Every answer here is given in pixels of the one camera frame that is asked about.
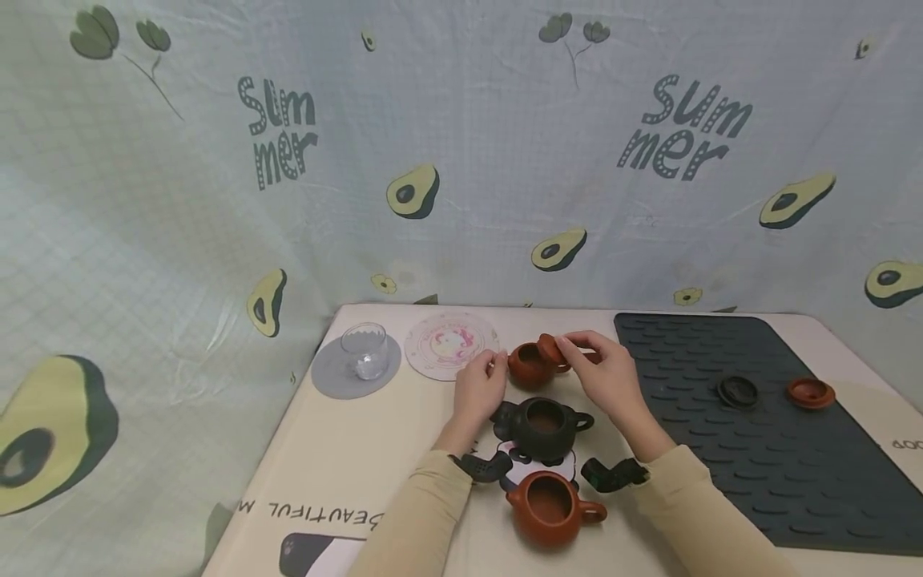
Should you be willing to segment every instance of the white table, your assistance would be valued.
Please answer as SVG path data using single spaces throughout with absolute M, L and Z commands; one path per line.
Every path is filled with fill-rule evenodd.
M 592 329 L 615 339 L 613 317 L 620 312 L 349 305 L 337 313 L 322 345 L 367 321 L 381 324 L 403 344 L 416 323 L 453 308 L 492 323 L 508 351 L 535 341 L 542 332 Z M 923 451 L 890 448 L 894 439 L 923 439 L 923 416 L 820 322 L 799 315 L 733 316 L 768 322 L 818 378 L 834 386 L 838 401 L 917 487 L 923 487 Z M 612 464 L 629 456 L 624 440 L 585 398 L 572 371 L 556 378 L 542 394 L 596 417 L 596 426 L 578 436 L 578 463 L 595 456 Z M 510 401 L 518 403 L 529 396 L 508 387 Z M 386 387 L 353 401 L 323 396 L 308 371 L 242 498 L 252 506 L 241 507 L 243 511 L 232 519 L 205 577 L 279 575 L 281 543 L 293 532 L 366 537 L 376 515 L 387 508 L 449 417 L 451 398 L 451 383 L 419 375 L 405 358 Z M 486 427 L 479 445 L 492 448 L 496 444 Z M 585 527 L 566 551 L 547 554 L 529 548 L 515 534 L 509 505 L 496 484 L 475 487 L 453 540 L 445 575 L 685 574 L 660 535 L 634 510 L 627 491 L 597 497 L 582 483 L 581 495 L 604 502 L 608 519 L 601 526 Z M 299 508 L 310 509 L 310 515 L 296 514 Z M 923 575 L 923 558 L 789 548 L 783 552 L 804 575 Z

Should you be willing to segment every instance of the wrinkled fabric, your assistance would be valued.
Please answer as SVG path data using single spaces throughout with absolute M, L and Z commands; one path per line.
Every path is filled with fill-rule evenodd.
M 345 303 L 803 313 L 923 405 L 918 3 L 0 15 L 10 574 L 198 573 Z

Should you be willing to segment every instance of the teapot handle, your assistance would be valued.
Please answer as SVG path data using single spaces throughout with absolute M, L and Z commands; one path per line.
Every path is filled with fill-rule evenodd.
M 577 430 L 585 431 L 586 429 L 593 426 L 593 423 L 596 422 L 596 419 L 593 418 L 589 413 L 580 413 L 574 412 L 574 420 L 577 422 Z

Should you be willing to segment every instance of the beige sleeve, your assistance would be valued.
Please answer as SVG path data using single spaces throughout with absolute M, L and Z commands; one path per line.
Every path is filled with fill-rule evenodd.
M 633 488 L 638 506 L 664 534 L 691 577 L 788 577 L 795 568 L 712 485 L 708 468 L 681 445 L 647 465 Z
M 420 461 L 368 537 L 349 577 L 439 577 L 472 480 L 445 451 Z

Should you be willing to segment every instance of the brown clay teapot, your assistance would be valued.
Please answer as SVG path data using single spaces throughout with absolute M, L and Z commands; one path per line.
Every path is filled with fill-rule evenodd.
M 513 521 L 520 535 L 539 547 L 558 548 L 576 538 L 585 523 L 600 523 L 605 505 L 581 501 L 577 490 L 561 475 L 537 471 L 507 493 Z
M 594 364 L 602 362 L 599 353 L 584 353 Z M 509 378 L 523 391 L 537 391 L 551 382 L 556 373 L 570 370 L 567 359 L 557 348 L 555 337 L 543 332 L 536 343 L 523 343 L 509 355 Z

